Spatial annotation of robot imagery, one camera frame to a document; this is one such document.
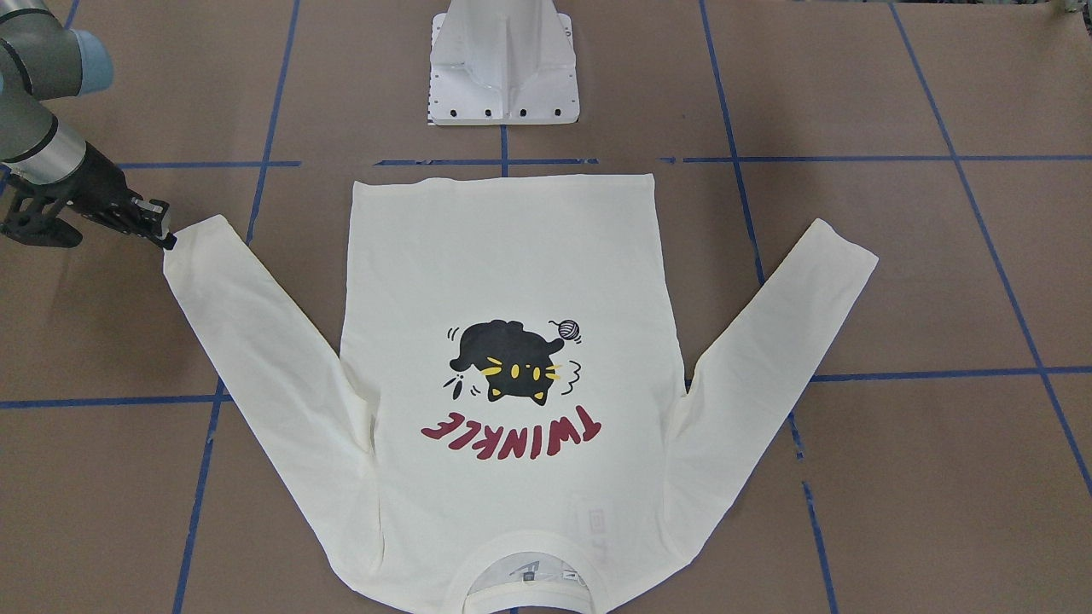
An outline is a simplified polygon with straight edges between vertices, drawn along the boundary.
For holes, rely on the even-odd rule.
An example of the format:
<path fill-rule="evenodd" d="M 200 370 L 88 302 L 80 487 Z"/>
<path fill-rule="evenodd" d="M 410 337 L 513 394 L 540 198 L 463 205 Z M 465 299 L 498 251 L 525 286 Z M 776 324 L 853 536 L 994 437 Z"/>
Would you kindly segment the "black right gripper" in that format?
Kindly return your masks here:
<path fill-rule="evenodd" d="M 59 182 L 35 185 L 11 175 L 7 184 L 13 189 L 13 201 L 1 231 L 22 245 L 78 247 L 81 233 L 59 219 L 66 206 L 107 229 L 136 235 L 164 250 L 173 250 L 177 243 L 168 226 L 168 203 L 130 189 L 124 172 L 93 145 L 86 147 L 75 172 Z"/>

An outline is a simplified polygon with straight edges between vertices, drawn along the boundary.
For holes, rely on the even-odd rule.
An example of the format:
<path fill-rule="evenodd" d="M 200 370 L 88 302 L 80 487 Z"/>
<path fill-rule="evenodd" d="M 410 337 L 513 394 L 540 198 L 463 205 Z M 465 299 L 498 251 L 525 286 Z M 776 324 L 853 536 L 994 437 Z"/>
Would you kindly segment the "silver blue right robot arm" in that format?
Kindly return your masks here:
<path fill-rule="evenodd" d="M 70 206 L 107 229 L 173 249 L 167 203 L 138 194 L 112 160 L 47 108 L 47 101 L 112 85 L 104 43 L 66 27 L 41 1 L 4 1 L 1 69 L 1 160 L 13 189 L 4 236 L 32 247 L 75 247 L 81 233 L 60 217 Z"/>

